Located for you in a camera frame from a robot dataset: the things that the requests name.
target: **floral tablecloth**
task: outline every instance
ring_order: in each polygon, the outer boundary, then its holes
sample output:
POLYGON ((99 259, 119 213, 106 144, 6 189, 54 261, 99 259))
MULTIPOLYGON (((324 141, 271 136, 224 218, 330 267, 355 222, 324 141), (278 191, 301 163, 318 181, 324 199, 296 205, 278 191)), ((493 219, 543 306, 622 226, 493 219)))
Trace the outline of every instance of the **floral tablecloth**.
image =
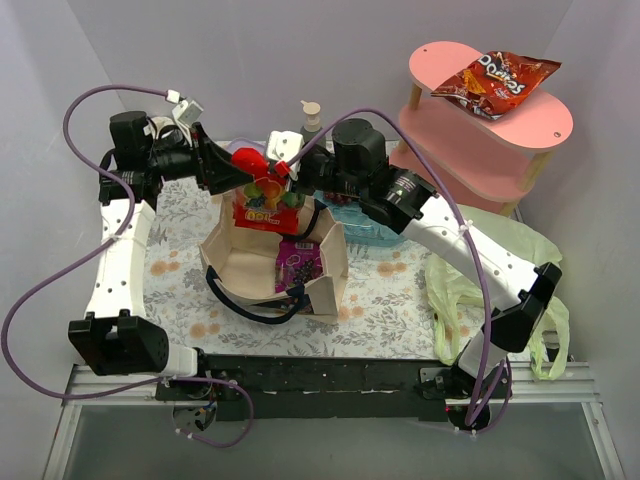
MULTIPOLYGON (((220 197, 192 180, 168 182, 158 201, 145 259, 145 305, 172 342, 207 353, 435 359, 433 312, 425 288, 425 248, 348 245, 349 281, 337 325, 304 316, 284 325, 246 320, 209 290, 198 244, 218 220, 220 197)), ((460 307, 462 341, 482 311, 460 307)), ((528 360, 528 352, 513 356, 528 360)))

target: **purple snack package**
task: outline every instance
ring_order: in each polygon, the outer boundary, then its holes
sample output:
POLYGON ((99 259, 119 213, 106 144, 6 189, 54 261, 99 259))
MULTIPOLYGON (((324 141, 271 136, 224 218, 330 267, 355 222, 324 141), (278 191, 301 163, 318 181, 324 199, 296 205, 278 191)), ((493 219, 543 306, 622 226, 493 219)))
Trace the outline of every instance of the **purple snack package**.
POLYGON ((276 293, 322 276, 320 245, 282 240, 276 258, 276 293))

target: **red candy package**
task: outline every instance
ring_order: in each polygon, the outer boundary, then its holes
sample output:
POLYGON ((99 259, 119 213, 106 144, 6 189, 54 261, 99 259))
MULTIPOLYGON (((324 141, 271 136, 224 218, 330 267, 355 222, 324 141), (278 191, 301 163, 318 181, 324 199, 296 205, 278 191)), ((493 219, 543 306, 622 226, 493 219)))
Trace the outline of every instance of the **red candy package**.
POLYGON ((496 120, 520 105, 560 65, 509 52, 489 52, 431 95, 445 97, 476 115, 496 120))
POLYGON ((231 163, 253 175, 253 183, 236 188, 233 218, 237 227, 295 235, 304 195, 287 192, 286 179, 269 173, 269 164, 253 148, 240 148, 231 163))
POLYGON ((276 258, 276 293, 322 276, 320 245, 282 240, 276 258))

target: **red chip bag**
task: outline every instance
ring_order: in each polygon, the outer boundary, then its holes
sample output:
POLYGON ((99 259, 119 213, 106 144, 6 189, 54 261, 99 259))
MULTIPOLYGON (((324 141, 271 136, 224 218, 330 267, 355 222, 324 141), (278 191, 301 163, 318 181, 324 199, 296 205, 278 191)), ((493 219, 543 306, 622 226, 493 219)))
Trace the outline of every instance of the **red chip bag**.
POLYGON ((520 105, 560 65, 509 52, 489 52, 431 95, 445 97, 476 115, 496 120, 520 105))
POLYGON ((286 179, 269 173, 269 164, 253 148, 240 148, 231 163, 253 175, 254 181, 235 189, 233 218, 237 227, 295 235, 304 195, 285 191, 286 179))

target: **gray wall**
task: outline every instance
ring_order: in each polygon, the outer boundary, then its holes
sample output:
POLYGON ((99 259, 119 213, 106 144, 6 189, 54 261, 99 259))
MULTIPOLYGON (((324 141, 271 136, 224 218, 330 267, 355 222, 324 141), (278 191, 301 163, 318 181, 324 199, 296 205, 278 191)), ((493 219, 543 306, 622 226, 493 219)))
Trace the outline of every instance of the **gray wall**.
POLYGON ((575 130, 523 205, 565 255, 572 349, 595 371, 628 478, 640 478, 638 18, 633 0, 571 6, 545 53, 565 63, 546 87, 575 130))
MULTIPOLYGON (((108 82, 64 0, 0 0, 0 314, 33 286, 97 245, 97 177, 61 135, 64 110, 79 93, 108 82)), ((115 94, 82 108, 72 133, 94 158, 107 148, 115 94)), ((95 266, 57 282, 26 304, 9 335, 21 366, 64 390, 73 349, 69 320, 82 318, 95 266)), ((0 478, 42 475, 60 402, 22 384, 0 360, 0 478)))
POLYGON ((299 127, 301 99, 327 121, 362 106, 395 115, 409 55, 430 41, 542 55, 570 3, 69 0, 112 80, 178 88, 205 106, 213 138, 256 140, 299 127))

